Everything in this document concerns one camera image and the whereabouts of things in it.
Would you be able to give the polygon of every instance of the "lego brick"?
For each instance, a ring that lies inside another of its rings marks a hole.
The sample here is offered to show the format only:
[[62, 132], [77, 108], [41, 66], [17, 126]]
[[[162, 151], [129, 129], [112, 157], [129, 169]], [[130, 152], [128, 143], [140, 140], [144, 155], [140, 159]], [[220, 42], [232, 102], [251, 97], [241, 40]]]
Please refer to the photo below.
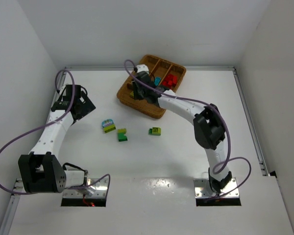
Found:
[[152, 136], [160, 136], [161, 135], [161, 128], [160, 127], [150, 128], [148, 133]]
[[126, 128], [124, 128], [124, 129], [118, 129], [118, 134], [120, 134], [120, 133], [126, 134]]
[[107, 126], [111, 126], [112, 124], [113, 124], [113, 120], [112, 119], [107, 119], [107, 120], [105, 120], [105, 121], [103, 121], [101, 123], [101, 125], [102, 125], [103, 128], [104, 127], [107, 127]]
[[176, 85], [177, 84], [177, 76], [173, 76], [173, 80], [172, 80], [173, 84]]
[[133, 84], [132, 84], [131, 82], [130, 82], [130, 83], [127, 83], [126, 85], [127, 85], [127, 88], [128, 88], [128, 89], [130, 89], [130, 90], [133, 89]]
[[173, 79], [173, 75], [169, 74], [168, 76], [166, 76], [165, 81], [169, 82]]
[[103, 128], [103, 131], [104, 131], [105, 133], [108, 133], [108, 132], [113, 131], [113, 130], [115, 130], [115, 129], [116, 129], [115, 124], [112, 124], [112, 125], [110, 125], [110, 126], [106, 126], [106, 127], [104, 127], [104, 128]]
[[160, 81], [161, 81], [161, 77], [156, 77], [155, 78], [155, 85], [158, 86]]
[[118, 140], [119, 142], [127, 141], [127, 137], [124, 135], [124, 133], [118, 133]]

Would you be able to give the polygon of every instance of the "white wall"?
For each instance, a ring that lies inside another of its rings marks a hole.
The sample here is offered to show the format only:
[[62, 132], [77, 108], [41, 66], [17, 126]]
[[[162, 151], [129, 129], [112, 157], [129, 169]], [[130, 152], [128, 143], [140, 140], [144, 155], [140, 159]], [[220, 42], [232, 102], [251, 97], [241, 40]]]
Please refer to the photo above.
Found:
[[238, 69], [294, 228], [294, 0], [273, 0]]
[[[0, 148], [46, 121], [56, 68], [16, 0], [0, 0]], [[13, 187], [18, 158], [39, 133], [7, 148], [0, 157], [0, 182]], [[9, 200], [0, 189], [0, 224]]]
[[234, 65], [270, 0], [18, 0], [57, 66]]

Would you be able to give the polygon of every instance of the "green lego brick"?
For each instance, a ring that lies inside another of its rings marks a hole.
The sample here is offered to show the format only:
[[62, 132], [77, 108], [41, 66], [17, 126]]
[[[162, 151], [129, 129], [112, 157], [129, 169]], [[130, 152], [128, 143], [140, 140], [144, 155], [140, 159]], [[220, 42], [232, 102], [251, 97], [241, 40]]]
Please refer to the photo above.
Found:
[[118, 129], [118, 134], [119, 134], [119, 133], [126, 134], [126, 128], [124, 128], [124, 129]]
[[160, 127], [153, 127], [149, 129], [149, 134], [153, 136], [160, 136], [161, 135], [161, 128]]
[[127, 141], [127, 137], [124, 135], [124, 133], [118, 133], [118, 140], [119, 142]]
[[110, 126], [106, 126], [106, 127], [104, 127], [104, 128], [103, 128], [103, 131], [104, 131], [105, 133], [108, 133], [108, 132], [113, 131], [113, 130], [115, 130], [115, 129], [116, 129], [115, 124], [112, 124], [112, 125], [110, 125]]

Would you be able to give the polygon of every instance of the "red lego brick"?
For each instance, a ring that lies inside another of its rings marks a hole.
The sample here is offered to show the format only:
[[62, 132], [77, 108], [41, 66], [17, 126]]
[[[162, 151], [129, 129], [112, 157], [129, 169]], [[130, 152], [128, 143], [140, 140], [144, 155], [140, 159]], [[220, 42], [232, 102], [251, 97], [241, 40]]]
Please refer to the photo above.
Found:
[[168, 76], [166, 76], [165, 81], [169, 82], [169, 81], [172, 81], [172, 79], [173, 79], [173, 75], [169, 74]]
[[173, 76], [173, 84], [176, 85], [177, 84], [177, 76]]

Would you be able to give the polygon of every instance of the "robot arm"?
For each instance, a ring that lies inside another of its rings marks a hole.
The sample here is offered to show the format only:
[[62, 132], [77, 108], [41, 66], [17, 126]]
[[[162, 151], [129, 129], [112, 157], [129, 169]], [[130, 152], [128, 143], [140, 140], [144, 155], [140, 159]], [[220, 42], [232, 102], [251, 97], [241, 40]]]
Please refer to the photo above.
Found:
[[[54, 122], [66, 112], [72, 98], [72, 85], [63, 86], [60, 93], [59, 99], [51, 108], [48, 122]], [[30, 153], [19, 158], [19, 169], [26, 192], [62, 192], [65, 188], [85, 183], [87, 171], [65, 170], [58, 157], [69, 127], [94, 109], [95, 106], [81, 90], [81, 86], [75, 85], [75, 97], [70, 112], [46, 127]]]
[[[149, 71], [146, 65], [138, 65], [135, 71], [137, 74], [136, 78], [140, 81], [162, 93], [176, 96], [172, 90], [168, 90], [168, 88], [161, 85], [154, 85], [149, 77]], [[207, 154], [211, 188], [213, 191], [220, 193], [221, 189], [231, 180], [232, 173], [227, 166], [219, 174], [214, 174], [212, 171], [214, 166], [226, 159], [223, 143], [225, 130], [218, 116], [210, 109], [202, 107], [197, 103], [161, 95], [134, 81], [133, 88], [134, 99], [146, 99], [148, 103], [180, 115], [194, 126], [195, 139], [205, 149]]]

